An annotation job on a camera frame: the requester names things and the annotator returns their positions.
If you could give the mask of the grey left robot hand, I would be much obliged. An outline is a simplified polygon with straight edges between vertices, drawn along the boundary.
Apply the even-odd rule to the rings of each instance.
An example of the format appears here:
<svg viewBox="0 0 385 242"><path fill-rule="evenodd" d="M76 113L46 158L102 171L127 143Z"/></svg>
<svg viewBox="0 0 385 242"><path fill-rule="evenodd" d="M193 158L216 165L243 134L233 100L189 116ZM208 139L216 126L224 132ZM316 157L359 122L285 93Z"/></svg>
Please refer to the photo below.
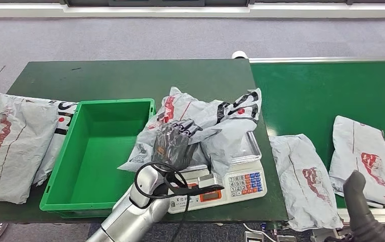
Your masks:
<svg viewBox="0 0 385 242"><path fill-rule="evenodd" d="M161 125L156 132L152 162L164 171L187 168L197 147L192 144L192 138L198 131L202 131L202 127L192 119Z"/></svg>

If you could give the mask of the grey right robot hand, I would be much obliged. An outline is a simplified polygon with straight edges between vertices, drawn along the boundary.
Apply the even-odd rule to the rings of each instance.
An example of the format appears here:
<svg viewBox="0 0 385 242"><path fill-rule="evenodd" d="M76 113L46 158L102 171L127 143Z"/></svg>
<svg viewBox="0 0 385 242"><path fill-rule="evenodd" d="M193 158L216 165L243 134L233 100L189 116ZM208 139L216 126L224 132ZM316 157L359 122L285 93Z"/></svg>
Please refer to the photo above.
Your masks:
<svg viewBox="0 0 385 242"><path fill-rule="evenodd" d="M352 233L343 238L330 236L325 241L385 241L385 224L379 223L371 213L363 193L365 184L364 175L357 170L345 181L344 198Z"/></svg>

